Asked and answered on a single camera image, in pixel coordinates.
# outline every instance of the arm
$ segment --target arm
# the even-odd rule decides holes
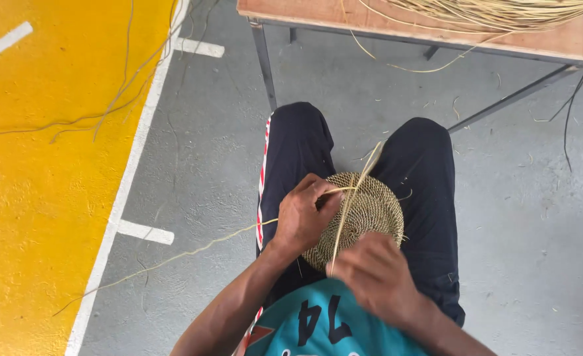
[[[414,286],[406,257],[393,238],[366,233],[338,254],[327,272],[342,280],[359,305],[417,340],[434,355],[495,354],[469,336]]]
[[[318,211],[316,200],[337,188],[308,174],[281,202],[276,235],[261,255],[206,307],[179,338],[170,356],[230,355],[240,343],[276,280],[300,254],[318,243],[340,207],[333,194]]]

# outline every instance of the hand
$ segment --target hand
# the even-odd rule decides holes
[[[340,209],[342,191],[333,193],[318,211],[316,200],[337,186],[317,175],[307,174],[280,204],[278,227],[271,243],[291,260],[316,246],[322,231]]]
[[[357,303],[369,313],[401,330],[424,308],[426,297],[415,287],[406,257],[393,237],[363,234],[353,247],[341,251],[326,271],[343,281]]]

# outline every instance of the floor marking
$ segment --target floor marking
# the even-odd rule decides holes
[[[26,21],[20,24],[17,28],[8,32],[6,36],[0,38],[0,53],[2,53],[4,49],[17,43],[18,40],[31,34],[32,30],[33,30],[32,26],[30,26],[30,23],[28,21]]]
[[[173,16],[172,24],[181,26],[181,22],[186,16],[186,9],[188,9],[188,3],[190,0],[178,0],[177,11]],[[173,32],[171,36],[171,42],[176,41],[178,38],[179,29]],[[87,287],[85,287],[85,293],[96,289],[100,285],[102,279],[102,274],[105,272],[105,267],[107,266],[107,258],[109,257],[109,252],[113,245],[113,238],[115,238],[115,233],[118,230],[118,224],[122,218],[122,211],[129,197],[129,190],[131,190],[131,183],[133,182],[133,176],[138,168],[139,159],[142,156],[142,150],[144,149],[144,144],[146,142],[146,136],[148,135],[148,130],[151,126],[151,120],[155,114],[155,108],[160,99],[160,94],[162,93],[162,86],[164,85],[164,80],[166,79],[166,73],[169,69],[170,59],[175,51],[171,50],[168,53],[168,46],[165,47],[162,52],[162,57],[166,57],[164,61],[155,70],[155,76],[151,82],[151,88],[148,90],[148,95],[146,97],[146,102],[144,103],[144,108],[142,109],[142,114],[140,115],[138,128],[133,138],[133,144],[131,146],[131,152],[129,153],[129,160],[127,161],[127,166],[122,174],[122,180],[120,182],[120,187],[118,188],[118,193],[115,195],[115,200],[113,201],[113,207],[111,208],[111,214],[109,215],[109,220],[107,221],[107,228],[105,229],[105,234],[102,238],[102,243],[100,244],[100,249],[98,250],[98,255],[96,256],[96,262],[91,270],[91,275],[89,281],[87,281]],[[67,341],[67,348],[65,350],[65,356],[78,356],[81,350],[82,339],[85,337],[85,331],[87,330],[87,323],[90,320],[91,309],[93,308],[93,303],[96,299],[96,292],[86,295],[82,301],[81,306],[78,309],[78,314],[76,314],[76,320],[74,320],[74,326],[69,335]]]
[[[188,53],[204,54],[206,56],[221,58],[226,48],[222,45],[193,41],[192,39],[178,38],[173,43],[173,48],[178,51],[184,51]]]
[[[134,238],[155,241],[165,245],[172,244],[172,241],[175,238],[175,234],[171,231],[140,225],[126,220],[120,220],[120,223],[118,224],[118,232],[133,236]]]

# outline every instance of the man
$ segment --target man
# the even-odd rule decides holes
[[[493,355],[461,329],[454,160],[447,131],[413,118],[386,142],[370,176],[404,213],[407,239],[363,234],[341,251],[327,278],[300,256],[316,245],[343,194],[335,188],[333,140],[309,103],[277,109],[267,122],[259,184],[257,259],[191,323],[171,356]],[[241,338],[255,314],[258,320]]]

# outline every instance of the knee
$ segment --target knee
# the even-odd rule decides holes
[[[315,106],[306,102],[297,102],[280,106],[271,116],[271,125],[293,130],[299,127],[321,125],[322,113]]]
[[[408,127],[409,132],[417,141],[424,143],[427,147],[435,147],[441,150],[452,148],[450,134],[445,127],[429,118],[411,118],[404,124],[404,128],[406,127]]]

